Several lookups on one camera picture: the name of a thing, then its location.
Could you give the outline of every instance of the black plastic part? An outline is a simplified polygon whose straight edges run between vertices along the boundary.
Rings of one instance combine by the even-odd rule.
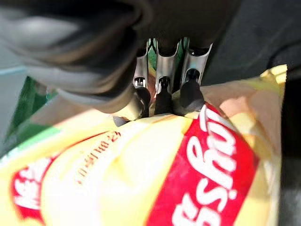
[[[205,104],[199,84],[195,80],[184,83],[180,90],[180,105],[190,112],[198,111]]]
[[[142,118],[149,117],[149,104],[151,100],[150,92],[145,87],[138,87],[136,89],[138,96],[141,98],[144,104],[144,110],[142,112]]]
[[[167,91],[169,78],[163,77],[160,79],[161,92],[156,96],[155,114],[166,114],[173,112],[173,103],[171,94]]]

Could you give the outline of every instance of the metal prong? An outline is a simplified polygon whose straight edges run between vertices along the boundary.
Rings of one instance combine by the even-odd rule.
[[[168,92],[172,94],[174,87],[174,74],[176,70],[176,55],[178,52],[179,44],[177,44],[177,48],[175,53],[172,56],[162,56],[159,52],[158,41],[157,42],[157,69],[156,69],[156,93],[160,93],[161,86],[159,85],[159,81],[163,77],[168,77],[170,79],[170,84],[167,88]]]
[[[188,48],[186,50],[185,54],[185,60],[183,64],[183,69],[182,69],[182,78],[181,78],[181,86],[187,82],[189,79],[188,76],[188,71],[190,69],[194,69],[194,71],[198,71],[199,75],[195,78],[197,79],[197,82],[199,85],[201,85],[206,62],[209,56],[209,53],[211,51],[212,44],[208,48],[207,52],[202,55],[196,55],[196,53],[193,51],[193,49],[189,49],[189,43],[188,43]]]
[[[149,83],[149,64],[148,64],[148,42],[146,43],[145,54],[137,57],[136,70],[133,77],[135,88],[148,88]]]

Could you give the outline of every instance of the white lettering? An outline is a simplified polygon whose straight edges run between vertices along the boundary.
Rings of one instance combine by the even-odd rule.
[[[193,219],[197,216],[197,214],[197,207],[193,204],[189,194],[185,193],[182,198],[182,203],[175,207],[172,216],[172,223],[174,226],[195,226],[196,223]]]
[[[202,207],[198,214],[196,226],[203,226],[205,222],[210,224],[210,226],[219,226],[221,225],[221,217],[212,209]]]
[[[227,154],[227,155],[233,155],[235,151],[235,138],[230,134],[222,125],[216,124],[213,122],[208,122],[208,128],[211,130],[213,133],[216,133],[223,137],[226,141],[216,139],[213,137],[213,142],[214,146],[216,149],[219,151]]]
[[[199,113],[199,127],[204,132],[207,132],[207,127],[206,127],[206,110],[207,110],[206,105],[203,105],[203,107],[202,107],[202,109],[201,109],[201,111]]]
[[[217,160],[219,161],[218,162],[219,164],[227,167],[229,161],[226,161],[223,158],[219,158],[219,155],[215,155],[214,158],[210,158],[207,155],[204,161],[201,144],[198,138],[195,136],[189,139],[186,153],[187,153],[188,161],[196,171],[198,171],[199,173],[203,174],[204,176],[210,178],[211,180],[215,181],[216,183],[220,184],[221,186],[227,189],[232,188],[232,184],[233,184],[232,177],[219,171],[213,165],[213,160]]]
[[[196,192],[197,201],[202,205],[208,205],[220,199],[220,203],[217,206],[217,210],[219,212],[222,212],[228,201],[227,190],[219,186],[205,193],[204,190],[207,187],[207,185],[207,178],[201,179],[198,183]]]

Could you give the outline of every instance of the yellow snack bag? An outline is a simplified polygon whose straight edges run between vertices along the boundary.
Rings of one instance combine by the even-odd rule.
[[[285,72],[202,87],[185,116],[53,120],[62,132],[0,161],[2,225],[276,225]]]

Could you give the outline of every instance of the metal clip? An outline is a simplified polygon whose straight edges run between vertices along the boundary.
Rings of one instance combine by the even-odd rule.
[[[133,84],[135,88],[148,88],[149,83],[149,63],[148,63],[148,43],[146,43],[146,52],[143,56],[137,57],[137,65],[133,77]]]
[[[209,50],[205,54],[200,56],[196,56],[193,50],[189,48],[186,50],[185,60],[182,69],[181,86],[190,79],[187,75],[187,72],[190,69],[194,69],[194,71],[197,70],[199,72],[199,75],[198,77],[196,77],[196,79],[198,84],[201,85],[206,62],[209,53],[211,51],[211,48],[212,48],[212,44],[210,45]]]
[[[177,49],[172,56],[162,56],[159,53],[158,41],[157,41],[157,69],[156,69],[156,93],[161,92],[160,79],[163,77],[168,77],[170,79],[169,86],[167,90],[172,94],[174,87],[174,74],[176,70],[176,55],[178,53],[179,44],[177,44]]]

